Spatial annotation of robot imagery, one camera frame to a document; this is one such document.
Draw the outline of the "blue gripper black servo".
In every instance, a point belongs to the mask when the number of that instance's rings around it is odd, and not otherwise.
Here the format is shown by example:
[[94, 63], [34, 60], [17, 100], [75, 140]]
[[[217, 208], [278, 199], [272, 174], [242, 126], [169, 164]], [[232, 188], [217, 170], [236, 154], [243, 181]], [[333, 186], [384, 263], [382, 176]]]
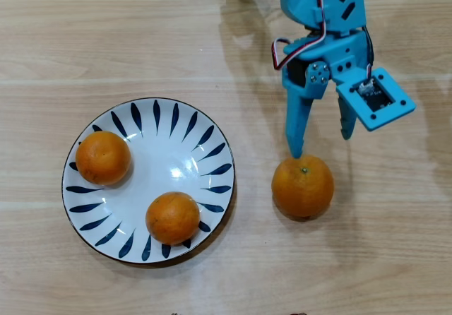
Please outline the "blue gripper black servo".
[[[325, 32], [310, 34], [283, 49], [282, 86], [287, 91], [285, 133], [292, 157], [300, 158], [311, 106], [320, 100], [329, 81], [342, 84], [348, 80], [365, 81], [374, 60], [373, 44], [365, 28], [353, 29], [346, 36]], [[341, 134], [349, 140], [357, 114], [339, 96]]]

